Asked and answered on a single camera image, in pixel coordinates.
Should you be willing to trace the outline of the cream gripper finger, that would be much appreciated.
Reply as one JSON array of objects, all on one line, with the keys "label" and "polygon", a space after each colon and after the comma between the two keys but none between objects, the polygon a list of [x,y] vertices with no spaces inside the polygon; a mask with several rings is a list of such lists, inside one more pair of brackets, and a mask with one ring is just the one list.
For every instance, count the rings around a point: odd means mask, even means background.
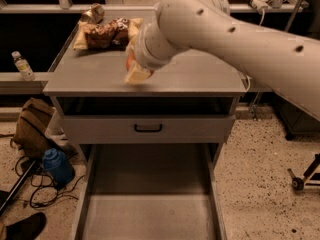
[{"label": "cream gripper finger", "polygon": [[140,84],[147,80],[152,75],[152,72],[143,68],[135,60],[127,63],[127,75],[124,81],[127,84]]},{"label": "cream gripper finger", "polygon": [[132,35],[129,36],[129,42],[128,45],[126,46],[126,53],[131,53],[132,51],[134,51],[134,45],[135,45],[135,40],[136,40],[137,35]]}]

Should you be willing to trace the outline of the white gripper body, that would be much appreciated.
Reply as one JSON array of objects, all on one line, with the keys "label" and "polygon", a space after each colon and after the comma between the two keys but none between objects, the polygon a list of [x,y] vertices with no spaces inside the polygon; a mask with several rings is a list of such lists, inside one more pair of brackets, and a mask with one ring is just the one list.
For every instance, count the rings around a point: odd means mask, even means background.
[{"label": "white gripper body", "polygon": [[161,69],[181,52],[180,47],[167,40],[156,21],[145,24],[135,39],[135,60],[149,70]]}]

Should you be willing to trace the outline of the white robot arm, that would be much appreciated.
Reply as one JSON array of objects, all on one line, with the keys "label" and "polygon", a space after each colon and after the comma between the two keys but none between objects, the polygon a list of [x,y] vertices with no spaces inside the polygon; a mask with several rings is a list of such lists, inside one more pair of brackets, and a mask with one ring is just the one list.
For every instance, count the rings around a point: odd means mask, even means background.
[{"label": "white robot arm", "polygon": [[150,73],[189,49],[218,57],[320,120],[320,41],[237,20],[227,0],[161,0],[129,44],[128,71]]}]

